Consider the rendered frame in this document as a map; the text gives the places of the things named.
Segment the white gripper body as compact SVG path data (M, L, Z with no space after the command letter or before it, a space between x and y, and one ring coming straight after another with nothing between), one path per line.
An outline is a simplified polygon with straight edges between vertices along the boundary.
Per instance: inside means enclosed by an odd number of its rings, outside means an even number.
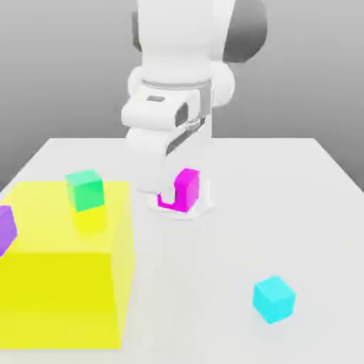
M174 132L132 127L126 136L139 173L171 176L193 161L205 146L205 118L186 122Z

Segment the small magenta cube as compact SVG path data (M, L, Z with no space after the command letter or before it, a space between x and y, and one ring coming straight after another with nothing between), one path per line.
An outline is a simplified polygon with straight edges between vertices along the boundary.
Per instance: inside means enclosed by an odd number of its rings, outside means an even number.
M165 203L160 194L157 196L158 206L169 210L187 213L199 198L200 171L185 168L174 181L175 199L172 204Z

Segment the small green cube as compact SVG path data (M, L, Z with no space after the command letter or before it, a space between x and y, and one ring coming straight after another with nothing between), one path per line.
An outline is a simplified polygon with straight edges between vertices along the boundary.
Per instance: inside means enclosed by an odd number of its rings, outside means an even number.
M103 182L92 169L69 173L65 176L68 199L77 212L105 204Z

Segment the small cyan cube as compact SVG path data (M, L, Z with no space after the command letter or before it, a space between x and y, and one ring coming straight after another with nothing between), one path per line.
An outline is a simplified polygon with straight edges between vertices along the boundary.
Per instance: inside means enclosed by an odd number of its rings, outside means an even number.
M254 285L252 304L268 324L290 317L294 312L295 302L295 291L278 276Z

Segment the small purple cube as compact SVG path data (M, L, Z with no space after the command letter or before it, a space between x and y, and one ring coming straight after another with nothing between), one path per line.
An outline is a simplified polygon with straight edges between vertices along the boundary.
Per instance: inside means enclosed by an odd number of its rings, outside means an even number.
M14 214L10 205L0 205L0 257L17 237Z

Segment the large yellow box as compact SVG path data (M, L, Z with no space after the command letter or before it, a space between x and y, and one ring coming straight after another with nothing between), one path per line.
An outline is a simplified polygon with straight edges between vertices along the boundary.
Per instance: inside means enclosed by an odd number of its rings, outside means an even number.
M18 236L0 257L0 349L118 349L133 273L129 185L77 212L62 181L23 181L4 204Z

